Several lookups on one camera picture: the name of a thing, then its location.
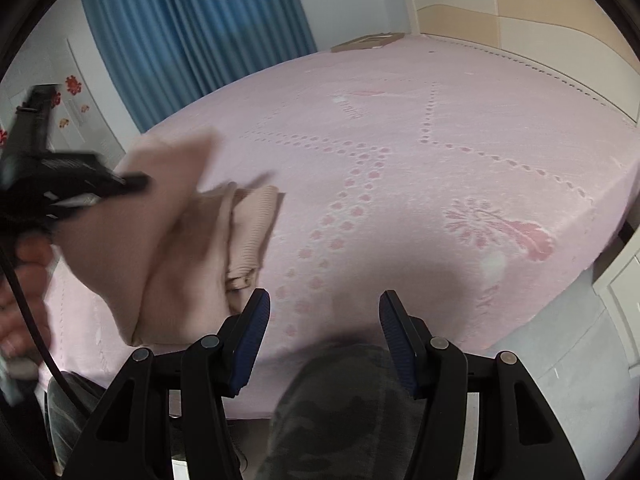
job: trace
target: bed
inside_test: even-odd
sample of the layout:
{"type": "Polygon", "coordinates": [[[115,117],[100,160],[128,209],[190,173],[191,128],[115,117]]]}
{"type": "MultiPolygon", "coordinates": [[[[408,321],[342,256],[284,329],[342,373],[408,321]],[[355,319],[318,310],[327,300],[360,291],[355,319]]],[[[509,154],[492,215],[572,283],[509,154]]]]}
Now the bed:
{"type": "MultiPolygon", "coordinates": [[[[590,36],[582,14],[605,23],[597,6],[558,24],[540,23],[537,0],[510,18],[492,1],[407,0],[413,35],[272,67],[149,133],[215,126],[225,143],[202,189],[233,179],[284,194],[259,277],[271,320],[229,417],[270,416],[324,346],[382,344],[388,288],[434,333],[482,351],[617,232],[639,184],[636,58],[608,26],[590,36]],[[599,43],[559,40],[574,32],[599,43]]],[[[48,301],[60,368],[108,384],[132,349],[105,304],[64,262],[48,301]]]]}

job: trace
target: leg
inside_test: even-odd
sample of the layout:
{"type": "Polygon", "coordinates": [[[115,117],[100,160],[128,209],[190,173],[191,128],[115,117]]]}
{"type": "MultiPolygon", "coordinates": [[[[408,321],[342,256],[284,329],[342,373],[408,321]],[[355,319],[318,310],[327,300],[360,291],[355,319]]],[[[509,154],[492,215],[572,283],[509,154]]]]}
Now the leg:
{"type": "Polygon", "coordinates": [[[401,480],[424,402],[398,383],[390,355],[356,345],[309,362],[271,423],[257,480],[401,480]]]}
{"type": "MultiPolygon", "coordinates": [[[[82,403],[92,412],[106,390],[76,373],[62,372],[62,375],[82,403]]],[[[65,393],[53,378],[49,381],[47,389],[47,411],[53,449],[60,467],[64,468],[80,438],[86,419],[66,398],[65,393]]]]}

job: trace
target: white headboard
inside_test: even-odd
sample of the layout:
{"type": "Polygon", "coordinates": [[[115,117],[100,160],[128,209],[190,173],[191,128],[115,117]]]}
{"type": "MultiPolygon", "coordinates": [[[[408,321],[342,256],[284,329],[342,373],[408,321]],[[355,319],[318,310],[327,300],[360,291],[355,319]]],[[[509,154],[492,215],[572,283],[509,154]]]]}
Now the white headboard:
{"type": "Polygon", "coordinates": [[[636,123],[640,61],[594,0],[406,0],[414,34],[526,57],[590,88],[636,123]]]}

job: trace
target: cardboard box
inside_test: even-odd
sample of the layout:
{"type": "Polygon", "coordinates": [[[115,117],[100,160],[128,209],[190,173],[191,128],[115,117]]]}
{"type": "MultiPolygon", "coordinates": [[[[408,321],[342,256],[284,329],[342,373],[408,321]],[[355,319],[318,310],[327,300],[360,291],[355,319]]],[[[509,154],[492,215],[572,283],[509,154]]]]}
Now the cardboard box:
{"type": "Polygon", "coordinates": [[[350,40],[340,45],[333,46],[331,52],[342,52],[344,50],[362,50],[364,48],[379,48],[394,41],[404,38],[404,32],[388,32],[386,34],[368,34],[350,40]]]}

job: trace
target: black cable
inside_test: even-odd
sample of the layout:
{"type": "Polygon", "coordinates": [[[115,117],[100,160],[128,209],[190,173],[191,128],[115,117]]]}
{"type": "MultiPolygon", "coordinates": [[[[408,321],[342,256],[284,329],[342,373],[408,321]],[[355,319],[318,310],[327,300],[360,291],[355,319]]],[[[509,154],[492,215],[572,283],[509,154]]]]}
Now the black cable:
{"type": "Polygon", "coordinates": [[[44,343],[42,339],[42,335],[38,330],[38,326],[36,325],[35,320],[33,319],[33,315],[31,314],[31,309],[29,308],[29,304],[27,303],[27,299],[24,297],[24,292],[22,291],[22,287],[20,286],[20,281],[18,280],[18,276],[16,276],[14,271],[14,266],[12,266],[9,257],[4,252],[4,249],[0,246],[0,268],[2,272],[4,272],[4,276],[11,287],[11,290],[14,294],[14,298],[16,303],[18,304],[18,308],[24,318],[24,322],[27,325],[27,329],[33,338],[34,343],[36,344],[36,348],[38,352],[42,356],[47,368],[51,372],[51,375],[58,383],[58,386],[62,389],[62,391],[66,394],[68,399],[72,402],[72,404],[76,407],[76,409],[81,413],[82,416],[89,419],[91,413],[87,409],[87,407],[82,403],[82,401],[78,398],[76,393],[71,389],[69,383],[66,382],[66,379],[63,377],[60,372],[56,362],[51,357],[49,353],[49,349],[47,345],[44,343]]]}

